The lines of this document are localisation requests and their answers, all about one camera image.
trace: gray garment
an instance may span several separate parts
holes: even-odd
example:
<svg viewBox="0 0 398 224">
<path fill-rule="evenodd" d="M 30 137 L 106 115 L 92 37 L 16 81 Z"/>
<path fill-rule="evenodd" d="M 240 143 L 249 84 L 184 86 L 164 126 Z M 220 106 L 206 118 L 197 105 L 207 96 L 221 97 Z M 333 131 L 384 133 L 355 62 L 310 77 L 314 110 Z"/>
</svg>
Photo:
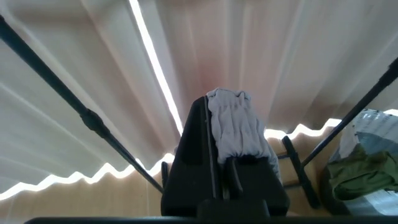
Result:
<svg viewBox="0 0 398 224">
<path fill-rule="evenodd" d="M 264 137 L 264 124 L 257 119 L 245 91 L 217 88 L 207 93 L 211 111 L 211 131 L 218 148 L 218 163 L 228 157 L 253 155 L 268 157 L 280 180 L 278 157 Z"/>
</svg>

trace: black metal frame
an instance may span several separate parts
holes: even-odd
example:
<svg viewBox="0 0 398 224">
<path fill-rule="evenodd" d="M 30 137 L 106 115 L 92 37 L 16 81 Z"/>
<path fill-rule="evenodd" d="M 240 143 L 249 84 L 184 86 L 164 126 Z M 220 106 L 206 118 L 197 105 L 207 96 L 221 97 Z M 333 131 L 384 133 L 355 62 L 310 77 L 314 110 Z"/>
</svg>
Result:
<svg viewBox="0 0 398 224">
<path fill-rule="evenodd" d="M 158 191 L 163 188 L 141 167 L 130 152 L 112 135 L 102 119 L 94 111 L 88 109 L 68 87 L 51 71 L 39 56 L 22 40 L 19 35 L 0 16 L 0 36 L 2 40 L 25 61 L 43 80 L 49 84 L 81 117 L 84 124 L 111 145 L 125 160 L 148 180 Z"/>
<path fill-rule="evenodd" d="M 389 86 L 396 78 L 398 77 L 398 58 L 395 59 L 389 66 L 388 70 L 384 73 L 384 75 L 379 79 L 379 81 L 369 90 L 369 92 L 362 97 L 362 99 L 354 106 L 351 111 L 341 120 L 341 122 L 333 128 L 333 130 L 329 133 L 329 135 L 320 142 L 315 149 L 310 153 L 310 155 L 304 159 L 303 162 L 300 162 L 299 155 L 297 151 L 294 149 L 292 141 L 288 136 L 285 136 L 282 140 L 287 154 L 281 155 L 278 159 L 285 159 L 287 157 L 290 158 L 294 169 L 298 176 L 298 183 L 284 186 L 285 188 L 291 187 L 300 187 L 302 186 L 307 196 L 307 200 L 312 208 L 320 208 L 321 204 L 315 193 L 310 179 L 307 177 L 304 168 L 305 166 L 312 161 L 312 159 L 317 156 L 330 142 L 340 133 L 343 128 L 347 126 L 370 102 L 372 102 L 375 97 L 380 94 L 387 86 Z"/>
</svg>

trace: curtain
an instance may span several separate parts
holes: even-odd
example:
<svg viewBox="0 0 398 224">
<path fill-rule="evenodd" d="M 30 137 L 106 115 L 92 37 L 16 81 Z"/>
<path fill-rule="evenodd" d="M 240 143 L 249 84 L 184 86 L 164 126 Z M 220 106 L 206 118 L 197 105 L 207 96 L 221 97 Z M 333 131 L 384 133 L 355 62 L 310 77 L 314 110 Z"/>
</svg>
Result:
<svg viewBox="0 0 398 224">
<path fill-rule="evenodd" d="M 191 103 L 216 87 L 246 90 L 267 128 L 320 129 L 398 56 L 395 0 L 139 4 L 162 74 L 129 1 L 1 0 L 0 13 L 146 169 L 173 152 Z M 93 177 L 105 163 L 125 170 L 29 66 L 0 48 L 0 193 L 49 175 Z M 397 92 L 395 82 L 369 107 L 398 109 Z"/>
</svg>

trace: olive green garment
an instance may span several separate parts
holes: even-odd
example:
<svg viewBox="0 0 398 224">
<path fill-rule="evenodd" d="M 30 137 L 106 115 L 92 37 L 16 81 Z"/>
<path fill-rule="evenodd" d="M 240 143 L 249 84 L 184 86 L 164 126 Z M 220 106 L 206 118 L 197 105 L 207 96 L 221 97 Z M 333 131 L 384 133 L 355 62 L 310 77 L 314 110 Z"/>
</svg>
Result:
<svg viewBox="0 0 398 224">
<path fill-rule="evenodd" d="M 397 161 L 386 151 L 367 155 L 357 144 L 347 158 L 328 164 L 334 198 L 344 201 L 381 189 L 397 191 Z"/>
</svg>

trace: wooden floor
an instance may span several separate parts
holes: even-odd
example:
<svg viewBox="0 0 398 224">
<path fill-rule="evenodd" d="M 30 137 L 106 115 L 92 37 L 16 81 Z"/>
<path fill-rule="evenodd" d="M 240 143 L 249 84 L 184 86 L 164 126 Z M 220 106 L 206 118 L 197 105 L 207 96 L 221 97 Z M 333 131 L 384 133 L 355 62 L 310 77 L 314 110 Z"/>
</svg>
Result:
<svg viewBox="0 0 398 224">
<path fill-rule="evenodd" d="M 322 140 L 299 135 L 293 140 L 301 158 Z M 327 162 L 327 158 L 336 149 L 339 138 L 333 140 L 327 149 L 306 167 L 306 173 L 317 190 L 317 175 Z M 277 154 L 283 153 L 282 143 L 276 139 L 269 142 Z M 284 182 L 297 180 L 289 159 L 280 161 Z M 155 179 L 160 182 L 161 176 Z M 329 216 L 324 209 L 312 209 L 301 188 L 287 191 L 290 200 L 290 212 L 301 216 Z M 0 223 L 23 223 L 34 217 L 146 217 L 160 216 L 160 197 L 151 184 L 133 172 L 124 179 L 105 175 L 98 183 L 87 184 L 84 180 L 65 185 L 55 184 L 40 192 L 21 192 L 7 200 L 0 201 Z"/>
</svg>

